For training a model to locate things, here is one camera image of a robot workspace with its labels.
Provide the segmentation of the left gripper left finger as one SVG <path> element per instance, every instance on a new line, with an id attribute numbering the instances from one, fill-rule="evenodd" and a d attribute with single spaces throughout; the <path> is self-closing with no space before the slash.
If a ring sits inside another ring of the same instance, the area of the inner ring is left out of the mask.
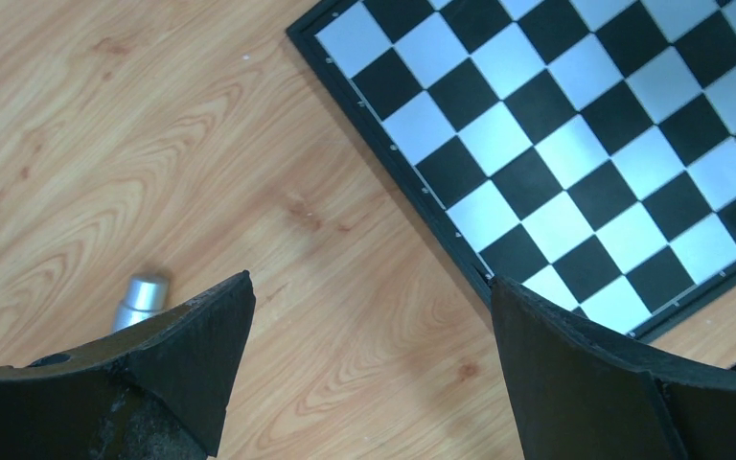
<path id="1" fill-rule="evenodd" d="M 248 271 L 26 367 L 0 367 L 0 459 L 217 456 L 256 298 Z"/>

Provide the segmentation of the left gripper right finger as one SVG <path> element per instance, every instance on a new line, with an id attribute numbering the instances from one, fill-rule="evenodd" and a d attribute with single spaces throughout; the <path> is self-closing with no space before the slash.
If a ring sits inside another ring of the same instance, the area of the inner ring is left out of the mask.
<path id="1" fill-rule="evenodd" d="M 502 373 L 528 459 L 736 459 L 736 371 L 669 354 L 492 281 Z"/>

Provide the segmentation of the folding chess board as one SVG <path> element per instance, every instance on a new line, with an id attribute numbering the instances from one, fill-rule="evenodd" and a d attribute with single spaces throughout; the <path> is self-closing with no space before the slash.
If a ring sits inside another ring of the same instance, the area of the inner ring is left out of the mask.
<path id="1" fill-rule="evenodd" d="M 481 298 L 652 340 L 736 286 L 736 1 L 322 1 L 287 34 Z"/>

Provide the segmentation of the silver metal cylinder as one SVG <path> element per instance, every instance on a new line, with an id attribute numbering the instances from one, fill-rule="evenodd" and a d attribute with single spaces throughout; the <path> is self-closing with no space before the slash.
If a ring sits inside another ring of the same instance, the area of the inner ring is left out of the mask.
<path id="1" fill-rule="evenodd" d="M 120 300 L 111 326 L 111 332 L 133 326 L 165 309 L 170 280 L 155 273 L 133 275 L 124 297 Z"/>

